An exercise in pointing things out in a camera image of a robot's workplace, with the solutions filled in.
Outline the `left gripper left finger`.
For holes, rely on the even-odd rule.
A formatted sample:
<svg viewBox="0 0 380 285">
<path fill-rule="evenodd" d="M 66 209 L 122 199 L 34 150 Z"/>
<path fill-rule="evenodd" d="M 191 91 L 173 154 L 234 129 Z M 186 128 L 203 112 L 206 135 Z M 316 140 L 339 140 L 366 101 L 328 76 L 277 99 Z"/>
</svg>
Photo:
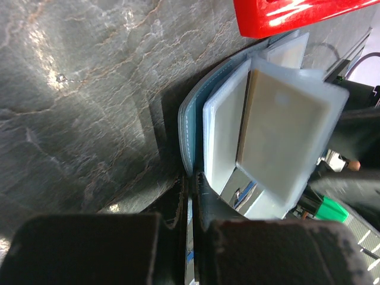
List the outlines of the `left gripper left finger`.
<svg viewBox="0 0 380 285">
<path fill-rule="evenodd" d="M 183 284 L 188 183 L 137 214 L 35 217 L 16 232 L 2 284 Z"/>
</svg>

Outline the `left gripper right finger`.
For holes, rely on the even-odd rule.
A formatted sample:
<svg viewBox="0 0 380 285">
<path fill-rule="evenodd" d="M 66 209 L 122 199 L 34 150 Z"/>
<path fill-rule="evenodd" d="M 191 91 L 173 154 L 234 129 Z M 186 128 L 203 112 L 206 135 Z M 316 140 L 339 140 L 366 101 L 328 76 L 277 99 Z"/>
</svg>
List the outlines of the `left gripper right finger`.
<svg viewBox="0 0 380 285">
<path fill-rule="evenodd" d="M 351 231 L 334 221 L 249 220 L 197 172 L 192 179 L 199 284 L 370 284 Z"/>
</svg>

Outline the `blue leather card holder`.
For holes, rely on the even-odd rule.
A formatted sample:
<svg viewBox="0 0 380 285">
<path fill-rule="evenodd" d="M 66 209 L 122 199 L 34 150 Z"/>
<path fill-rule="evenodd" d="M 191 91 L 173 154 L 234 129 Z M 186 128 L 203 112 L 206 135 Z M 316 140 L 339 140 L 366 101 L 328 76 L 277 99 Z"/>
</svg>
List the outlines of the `blue leather card holder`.
<svg viewBox="0 0 380 285">
<path fill-rule="evenodd" d="M 201 170 L 224 198 L 233 172 L 242 173 L 250 183 L 235 209 L 251 220 L 281 219 L 297 204 L 349 96 L 323 71 L 301 67 L 308 40 L 293 31 L 244 49 L 203 77 L 179 109 L 187 174 Z"/>
</svg>

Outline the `red plastic bin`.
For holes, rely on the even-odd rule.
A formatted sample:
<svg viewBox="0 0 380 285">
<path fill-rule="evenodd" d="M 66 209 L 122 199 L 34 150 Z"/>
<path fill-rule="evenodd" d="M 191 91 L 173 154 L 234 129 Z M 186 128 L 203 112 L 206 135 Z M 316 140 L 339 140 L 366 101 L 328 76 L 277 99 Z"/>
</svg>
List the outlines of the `red plastic bin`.
<svg viewBox="0 0 380 285">
<path fill-rule="evenodd" d="M 378 4 L 377 0 L 235 0 L 241 36 L 263 39 L 348 12 Z"/>
</svg>

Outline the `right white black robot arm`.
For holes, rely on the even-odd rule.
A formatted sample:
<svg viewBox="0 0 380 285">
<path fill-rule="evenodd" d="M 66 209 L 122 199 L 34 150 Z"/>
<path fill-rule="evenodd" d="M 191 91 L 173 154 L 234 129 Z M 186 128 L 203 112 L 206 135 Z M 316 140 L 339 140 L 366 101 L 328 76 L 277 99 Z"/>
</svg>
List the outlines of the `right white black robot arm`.
<svg viewBox="0 0 380 285">
<path fill-rule="evenodd" d="M 349 189 L 340 198 L 351 205 L 379 208 L 379 85 L 371 86 L 345 76 L 327 81 L 349 91 L 349 99 L 328 143 L 331 150 L 361 168 L 347 179 Z"/>
</svg>

